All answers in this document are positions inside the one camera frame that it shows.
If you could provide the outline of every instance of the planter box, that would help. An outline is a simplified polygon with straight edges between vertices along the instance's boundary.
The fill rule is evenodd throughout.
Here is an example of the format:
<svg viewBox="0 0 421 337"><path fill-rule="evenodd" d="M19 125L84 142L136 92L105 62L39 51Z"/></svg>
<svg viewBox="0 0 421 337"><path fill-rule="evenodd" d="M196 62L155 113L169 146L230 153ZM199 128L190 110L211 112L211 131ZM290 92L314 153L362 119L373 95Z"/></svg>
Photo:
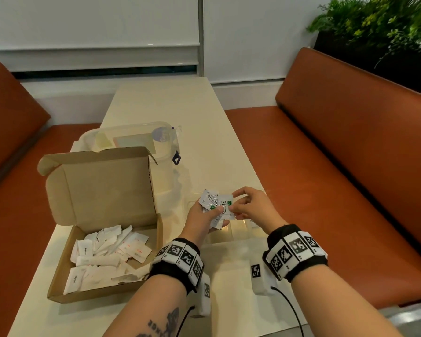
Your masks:
<svg viewBox="0 0 421 337"><path fill-rule="evenodd" d="M421 93L420 53L388 54L379 62L387 48L378 49L358 42L348 45L348 40L335 38L328 32L318 34L314 49Z"/></svg>

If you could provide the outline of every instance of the wristband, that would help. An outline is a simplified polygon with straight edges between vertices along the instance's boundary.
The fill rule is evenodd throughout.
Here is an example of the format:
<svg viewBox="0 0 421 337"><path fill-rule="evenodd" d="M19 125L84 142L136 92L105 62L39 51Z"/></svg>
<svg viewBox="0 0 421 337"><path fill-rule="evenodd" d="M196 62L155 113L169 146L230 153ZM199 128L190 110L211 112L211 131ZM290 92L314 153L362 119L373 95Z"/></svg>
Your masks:
<svg viewBox="0 0 421 337"><path fill-rule="evenodd" d="M274 230L267 238L268 251L262 259L278 280L292 282L296 275L315 265L327 265L327 253L308 232L296 225Z"/></svg>
<svg viewBox="0 0 421 337"><path fill-rule="evenodd" d="M148 278L165 274L184 284L187 294L197 292L204 264L198 247L184 238L176 238L160 249L152 261Z"/></svg>

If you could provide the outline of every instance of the orange bench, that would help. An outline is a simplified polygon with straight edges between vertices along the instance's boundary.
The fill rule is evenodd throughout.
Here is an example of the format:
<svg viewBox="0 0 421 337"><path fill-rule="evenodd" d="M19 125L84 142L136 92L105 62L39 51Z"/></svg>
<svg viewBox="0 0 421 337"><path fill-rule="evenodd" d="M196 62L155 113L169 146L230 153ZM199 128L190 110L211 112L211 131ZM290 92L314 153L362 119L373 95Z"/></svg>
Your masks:
<svg viewBox="0 0 421 337"><path fill-rule="evenodd" d="M16 152L33 143L0 177L0 337L8 334L56 226L37 164L45 154L70 151L80 135L99 127L54 125L39 132L49 119L0 63L0 174ZM12 249L4 249L4 242Z"/></svg>
<svg viewBox="0 0 421 337"><path fill-rule="evenodd" d="M303 48L276 102L226 113L282 217L375 307L421 300L421 94Z"/></svg>

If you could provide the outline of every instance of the open cardboard box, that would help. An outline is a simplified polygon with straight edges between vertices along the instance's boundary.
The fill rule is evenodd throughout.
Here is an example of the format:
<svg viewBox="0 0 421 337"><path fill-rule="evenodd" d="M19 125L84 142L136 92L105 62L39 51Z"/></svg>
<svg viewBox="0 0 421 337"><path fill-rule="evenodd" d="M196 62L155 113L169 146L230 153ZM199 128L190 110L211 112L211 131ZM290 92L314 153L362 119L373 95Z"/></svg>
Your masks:
<svg viewBox="0 0 421 337"><path fill-rule="evenodd" d="M58 225L73 226L51 281L47 297L58 303L71 303L111 294L137 291L144 281L73 292L64 295L73 245L103 228L133 226L133 231L148 235L152 252L135 269L150 263L163 245L162 218L157 214L151 185L151 154L145 147L129 147L50 154L37 166L48 175L46 192L53 218Z"/></svg>

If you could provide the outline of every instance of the person's right hand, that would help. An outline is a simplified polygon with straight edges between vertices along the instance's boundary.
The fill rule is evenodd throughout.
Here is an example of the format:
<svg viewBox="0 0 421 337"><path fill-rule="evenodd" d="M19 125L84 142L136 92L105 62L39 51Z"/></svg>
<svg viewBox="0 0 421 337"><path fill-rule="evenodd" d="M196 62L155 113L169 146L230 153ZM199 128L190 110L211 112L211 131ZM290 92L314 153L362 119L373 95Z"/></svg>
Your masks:
<svg viewBox="0 0 421 337"><path fill-rule="evenodd" d="M232 193L234 197L244 194L247 196L229 206L229 210L236 215L237 220L251 219L267 234L276 228L287 225L263 191L243 187Z"/></svg>

